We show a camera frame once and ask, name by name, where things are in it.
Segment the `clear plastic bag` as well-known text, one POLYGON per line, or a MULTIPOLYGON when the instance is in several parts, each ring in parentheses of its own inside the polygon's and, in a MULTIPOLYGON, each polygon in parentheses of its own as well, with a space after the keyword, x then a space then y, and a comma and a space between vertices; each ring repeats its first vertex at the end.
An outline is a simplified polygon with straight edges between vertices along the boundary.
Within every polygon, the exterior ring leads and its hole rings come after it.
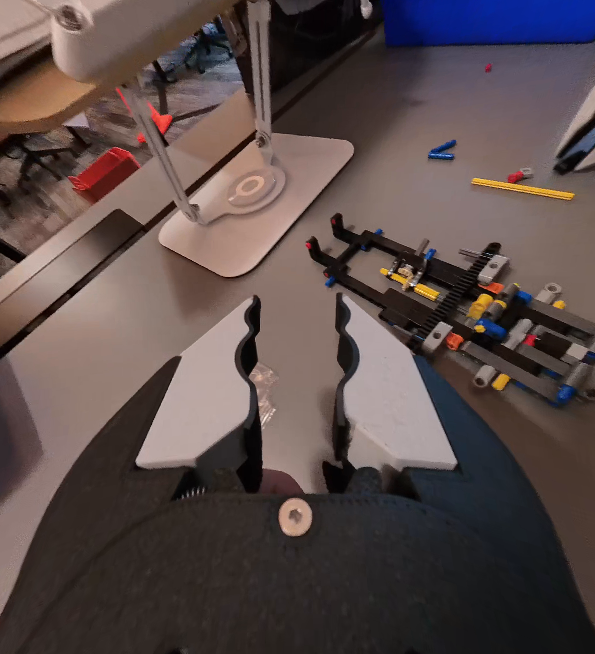
POLYGON ((275 415, 277 408, 273 399, 273 389, 278 382, 276 372, 258 362, 250 373, 250 380, 256 388, 261 429, 264 429, 275 415))

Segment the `blue plastic bin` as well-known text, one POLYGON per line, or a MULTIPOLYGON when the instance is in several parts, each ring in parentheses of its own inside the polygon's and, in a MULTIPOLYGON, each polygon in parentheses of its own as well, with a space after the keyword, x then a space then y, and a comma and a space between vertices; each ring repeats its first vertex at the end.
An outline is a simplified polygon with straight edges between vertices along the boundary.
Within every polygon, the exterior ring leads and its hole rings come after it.
POLYGON ((387 46, 595 40, 595 1, 382 1, 387 46))

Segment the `yellow lego axle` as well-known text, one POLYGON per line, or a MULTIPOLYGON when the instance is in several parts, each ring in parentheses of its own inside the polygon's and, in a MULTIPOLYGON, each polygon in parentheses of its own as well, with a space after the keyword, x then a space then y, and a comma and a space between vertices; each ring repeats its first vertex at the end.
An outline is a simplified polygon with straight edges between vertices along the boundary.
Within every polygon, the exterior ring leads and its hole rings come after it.
POLYGON ((572 192, 564 192, 535 186, 522 185, 521 183, 508 183, 502 181, 493 181, 486 178, 473 178, 471 184, 495 190, 505 190, 509 192, 523 193, 531 196, 549 198, 555 200, 571 201, 575 198, 572 192))

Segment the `red plastic bin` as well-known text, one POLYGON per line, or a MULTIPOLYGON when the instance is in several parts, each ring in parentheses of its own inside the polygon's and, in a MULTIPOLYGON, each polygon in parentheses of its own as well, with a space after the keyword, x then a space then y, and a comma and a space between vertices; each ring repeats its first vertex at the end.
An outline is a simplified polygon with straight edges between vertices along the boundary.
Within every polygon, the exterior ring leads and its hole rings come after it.
POLYGON ((94 205, 140 168, 137 159, 129 151, 112 147, 88 168, 67 179, 75 193, 94 205))

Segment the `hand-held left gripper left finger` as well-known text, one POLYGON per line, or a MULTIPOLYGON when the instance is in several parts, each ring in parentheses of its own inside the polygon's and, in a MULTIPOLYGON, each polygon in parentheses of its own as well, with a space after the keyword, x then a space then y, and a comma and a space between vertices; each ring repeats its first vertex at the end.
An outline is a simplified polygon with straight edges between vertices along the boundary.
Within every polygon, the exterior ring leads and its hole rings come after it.
POLYGON ((144 470, 192 468, 206 486, 232 470, 245 491, 263 477, 258 393, 261 301, 245 299, 179 355, 135 464, 144 470))

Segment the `round wooden stand tray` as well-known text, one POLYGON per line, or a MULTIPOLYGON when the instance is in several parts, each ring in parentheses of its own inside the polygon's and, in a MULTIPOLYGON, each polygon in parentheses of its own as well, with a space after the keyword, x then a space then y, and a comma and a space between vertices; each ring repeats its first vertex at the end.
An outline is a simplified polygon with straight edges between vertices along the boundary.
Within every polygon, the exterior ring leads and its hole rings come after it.
POLYGON ((103 93, 61 72, 51 56, 0 85, 0 133, 46 132, 87 109, 103 93))

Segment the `black lego chassis assembly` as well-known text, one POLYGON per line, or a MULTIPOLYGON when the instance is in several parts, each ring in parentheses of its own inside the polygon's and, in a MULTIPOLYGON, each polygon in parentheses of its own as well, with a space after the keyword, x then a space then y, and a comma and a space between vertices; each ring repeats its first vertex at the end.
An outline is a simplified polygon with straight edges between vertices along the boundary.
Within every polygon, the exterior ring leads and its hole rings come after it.
POLYGON ((413 353, 433 356, 447 347, 467 356, 479 366, 472 382, 480 389, 514 385, 557 407, 595 398, 595 323, 565 309, 558 284, 531 295, 499 283, 510 263, 500 243, 460 250, 470 263, 463 268, 438 258, 428 240, 413 249, 383 230, 356 233, 339 213, 330 225, 346 244, 341 254, 323 251, 316 237, 305 243, 326 286, 378 307, 413 353))

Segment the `white document stand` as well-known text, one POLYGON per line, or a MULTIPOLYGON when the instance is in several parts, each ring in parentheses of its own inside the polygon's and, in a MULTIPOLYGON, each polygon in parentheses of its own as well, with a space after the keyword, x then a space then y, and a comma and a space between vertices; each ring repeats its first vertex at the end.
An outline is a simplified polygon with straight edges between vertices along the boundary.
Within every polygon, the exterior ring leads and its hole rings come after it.
POLYGON ((140 132, 160 165, 177 211, 160 244, 234 278, 255 268, 348 163, 345 140, 272 132, 269 1, 248 1, 256 134, 191 198, 171 162, 136 82, 155 56, 234 1, 56 1, 49 13, 57 68, 91 84, 120 83, 140 132))

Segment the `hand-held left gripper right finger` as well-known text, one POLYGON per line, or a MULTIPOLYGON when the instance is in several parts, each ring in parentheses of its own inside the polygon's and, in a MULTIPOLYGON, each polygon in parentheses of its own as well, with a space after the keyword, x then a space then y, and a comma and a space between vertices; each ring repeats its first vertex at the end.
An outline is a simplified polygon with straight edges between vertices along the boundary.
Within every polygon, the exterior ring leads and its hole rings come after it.
POLYGON ((342 493, 371 468, 380 486, 404 469, 453 471, 458 466, 413 353, 341 292, 335 300, 337 363, 332 447, 322 464, 326 487, 342 493))

